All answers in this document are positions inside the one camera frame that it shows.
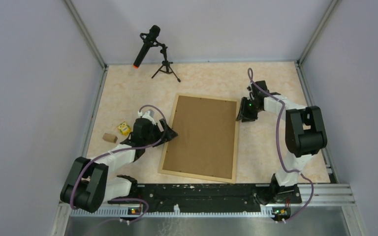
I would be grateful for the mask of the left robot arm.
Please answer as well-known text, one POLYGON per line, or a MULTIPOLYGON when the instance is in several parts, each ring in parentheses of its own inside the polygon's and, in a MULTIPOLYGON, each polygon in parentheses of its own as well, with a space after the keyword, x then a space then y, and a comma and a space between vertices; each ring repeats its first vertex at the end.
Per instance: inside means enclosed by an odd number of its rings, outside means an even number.
POLYGON ((118 175, 108 176, 120 167, 137 161, 147 148, 157 147, 178 136, 166 122, 151 118, 137 118, 133 131, 114 149, 91 159, 78 157, 74 160, 60 193, 60 200, 74 209, 93 213, 103 202, 120 197, 133 203, 138 197, 137 180, 118 175))

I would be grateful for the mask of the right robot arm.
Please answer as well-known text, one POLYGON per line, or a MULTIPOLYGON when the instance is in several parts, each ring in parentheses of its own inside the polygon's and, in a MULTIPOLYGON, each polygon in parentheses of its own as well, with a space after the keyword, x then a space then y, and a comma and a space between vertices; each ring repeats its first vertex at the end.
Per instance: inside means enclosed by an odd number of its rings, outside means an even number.
POLYGON ((322 112, 318 106, 306 107, 277 92, 270 93, 265 81, 250 83, 248 91, 249 96, 241 100, 236 120, 255 121, 262 111, 277 115, 278 155, 281 155, 280 124, 281 121, 285 123, 284 141, 287 154, 285 158, 280 158, 282 167, 272 176, 269 189, 263 194, 272 201, 281 203, 294 191, 305 165, 327 145, 322 112))

